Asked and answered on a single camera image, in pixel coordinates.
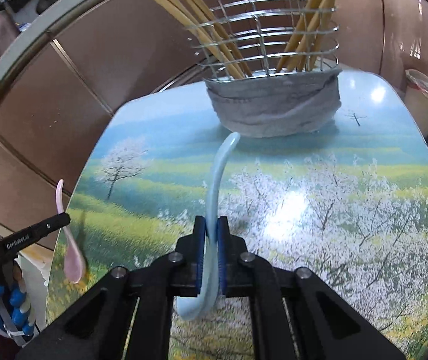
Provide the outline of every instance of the glove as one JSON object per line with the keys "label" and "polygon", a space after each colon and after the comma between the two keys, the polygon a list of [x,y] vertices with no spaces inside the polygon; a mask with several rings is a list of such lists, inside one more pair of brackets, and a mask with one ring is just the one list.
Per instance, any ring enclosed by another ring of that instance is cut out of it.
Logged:
{"label": "glove", "polygon": [[[34,334],[35,313],[30,304],[30,298],[26,293],[26,283],[22,278],[22,271],[17,263],[14,263],[14,285],[11,289],[9,302],[13,307],[11,314],[12,322],[23,332],[25,336],[32,337]],[[5,292],[5,287],[0,286],[0,297]],[[10,337],[10,333],[5,329],[0,315],[0,335]]]}

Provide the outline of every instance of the chopstick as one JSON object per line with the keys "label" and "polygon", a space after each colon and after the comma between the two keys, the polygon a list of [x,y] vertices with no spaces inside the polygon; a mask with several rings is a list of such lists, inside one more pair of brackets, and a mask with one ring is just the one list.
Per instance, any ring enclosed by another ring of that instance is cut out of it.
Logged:
{"label": "chopstick", "polygon": [[224,53],[222,53],[217,47],[210,46],[209,44],[213,43],[213,40],[207,35],[207,33],[202,28],[194,28],[196,25],[188,15],[182,12],[182,9],[179,9],[169,0],[154,0],[157,4],[163,7],[169,14],[171,14],[175,19],[177,19],[182,25],[184,25],[195,37],[197,37],[201,44],[205,44],[207,49],[222,63],[225,64],[226,69],[229,74],[235,79],[243,79],[244,75],[240,73],[239,69],[236,68],[229,58],[227,58]]}
{"label": "chopstick", "polygon": [[[328,8],[332,8],[334,5],[335,0],[322,0],[321,3],[319,4],[319,9],[328,9]],[[309,23],[308,32],[314,32],[317,30],[317,28],[319,27],[320,24],[320,17],[324,16],[324,14],[321,14],[319,12],[316,12],[311,20],[311,22]],[[314,34],[310,33],[310,34],[304,34],[302,36],[302,39],[299,43],[299,45],[296,48],[296,52],[298,53],[302,53],[305,52],[307,47],[312,45],[312,42],[314,40]],[[294,55],[291,57],[291,59],[289,60],[289,64],[287,65],[287,71],[288,72],[292,72],[294,69],[297,70],[302,70],[302,67],[304,66],[306,60],[306,56],[305,55]]]}
{"label": "chopstick", "polygon": [[[320,24],[319,24],[319,30],[321,31],[325,31],[328,29],[329,27],[329,23],[331,22],[331,17],[332,17],[332,12],[325,12],[322,15],[322,18],[320,19]],[[323,44],[323,39],[325,37],[325,34],[317,34],[316,36],[316,41],[314,42],[314,45],[311,49],[311,52],[318,52],[320,50],[321,45]],[[314,66],[316,65],[316,61],[317,58],[319,58],[318,55],[311,55],[311,57],[309,58],[309,66],[307,68],[307,71],[311,71],[312,69],[314,69]],[[298,65],[302,68],[302,66],[304,65],[304,62],[301,62]]]}
{"label": "chopstick", "polygon": [[[186,7],[179,0],[169,0],[169,1],[172,4],[174,4],[176,8],[178,8],[182,13],[184,13],[194,23],[194,25],[196,26],[199,25],[196,18],[186,9]],[[223,41],[223,39],[217,34],[217,32],[212,31],[212,35],[214,36],[215,41],[217,43]],[[232,56],[230,50],[227,48],[227,46],[224,43],[220,44],[219,48],[222,51],[222,53],[227,57],[227,59],[229,59],[229,61],[234,61],[234,57]],[[237,63],[234,63],[233,65],[239,71],[239,74],[242,75],[242,71],[239,69],[239,66],[237,66]]]}
{"label": "chopstick", "polygon": [[[309,0],[306,4],[305,9],[317,9],[319,7],[319,4],[322,2],[322,0]],[[287,43],[284,52],[292,52],[296,49],[296,47],[299,45],[299,42],[302,39],[303,34],[300,34],[298,32],[302,32],[306,30],[306,27],[311,22],[312,17],[314,16],[314,13],[306,13],[304,15],[299,16],[299,20],[297,21],[296,30],[291,35],[291,38],[289,39],[289,42]],[[289,55],[283,56],[280,61],[277,63],[276,67],[276,73],[279,73],[281,69],[286,64],[287,60],[290,58]]]}
{"label": "chopstick", "polygon": [[[212,11],[209,9],[209,7],[206,5],[206,3],[203,0],[186,0],[186,2],[190,5],[192,10],[196,13],[201,23],[205,23],[207,21],[216,21],[217,17],[212,13]],[[230,36],[224,29],[224,27],[220,23],[213,23],[215,30],[220,34],[220,37],[222,37],[224,40],[229,40]],[[232,49],[232,54],[234,54],[235,58],[237,60],[242,60],[242,54],[235,45],[234,42],[229,42],[228,45]],[[241,61],[240,66],[245,74],[247,74],[249,77],[252,76],[252,73],[249,69],[249,66],[246,62]]]}

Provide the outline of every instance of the blue gripper pad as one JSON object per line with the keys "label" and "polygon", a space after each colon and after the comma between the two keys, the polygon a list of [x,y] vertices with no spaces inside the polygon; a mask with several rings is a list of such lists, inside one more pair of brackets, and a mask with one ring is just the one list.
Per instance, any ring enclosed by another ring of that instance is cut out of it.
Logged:
{"label": "blue gripper pad", "polygon": [[202,218],[202,223],[200,224],[200,231],[197,234],[196,241],[196,253],[197,253],[197,270],[196,270],[196,290],[200,294],[200,287],[202,285],[202,271],[204,267],[204,244],[206,240],[206,220]]}
{"label": "blue gripper pad", "polygon": [[227,274],[226,274],[226,264],[227,264],[227,256],[226,256],[226,242],[225,231],[222,229],[222,222],[217,219],[217,262],[219,264],[219,287],[220,293],[225,295],[226,287],[227,287]]}

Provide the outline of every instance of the screw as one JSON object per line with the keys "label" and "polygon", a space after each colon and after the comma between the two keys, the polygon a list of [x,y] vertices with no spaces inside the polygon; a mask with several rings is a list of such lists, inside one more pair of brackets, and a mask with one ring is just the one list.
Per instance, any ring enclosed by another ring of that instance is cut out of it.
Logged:
{"label": "screw", "polygon": [[182,259],[184,258],[184,256],[182,256],[182,254],[177,251],[173,251],[172,253],[169,253],[169,256],[167,257],[169,258],[169,261],[172,263],[178,263],[179,261],[182,261]]}
{"label": "screw", "polygon": [[309,279],[312,275],[312,271],[309,268],[301,267],[296,270],[297,276],[301,279]]}
{"label": "screw", "polygon": [[111,270],[111,275],[116,279],[120,279],[127,274],[127,270],[123,266],[116,266]]}
{"label": "screw", "polygon": [[251,261],[254,261],[256,258],[256,255],[254,253],[251,253],[250,251],[245,251],[241,253],[241,260],[245,263],[250,263]]}

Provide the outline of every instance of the ceramic spoon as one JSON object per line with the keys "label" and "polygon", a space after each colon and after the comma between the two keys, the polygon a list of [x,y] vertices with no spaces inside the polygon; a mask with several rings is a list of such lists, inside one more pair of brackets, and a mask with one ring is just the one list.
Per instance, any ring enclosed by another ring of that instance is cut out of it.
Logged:
{"label": "ceramic spoon", "polygon": [[207,190],[206,197],[206,249],[202,284],[197,298],[177,298],[177,312],[184,320],[192,320],[209,312],[215,304],[219,292],[219,266],[217,263],[217,211],[219,206],[219,188],[229,155],[240,139],[238,132],[230,134],[214,158],[212,166],[212,183]]}
{"label": "ceramic spoon", "polygon": [[[57,213],[61,214],[65,210],[62,203],[63,180],[60,179],[55,191],[55,202],[57,204]],[[86,260],[75,241],[69,226],[63,228],[67,238],[67,252],[64,256],[64,273],[66,278],[72,283],[78,283],[86,273]]]}

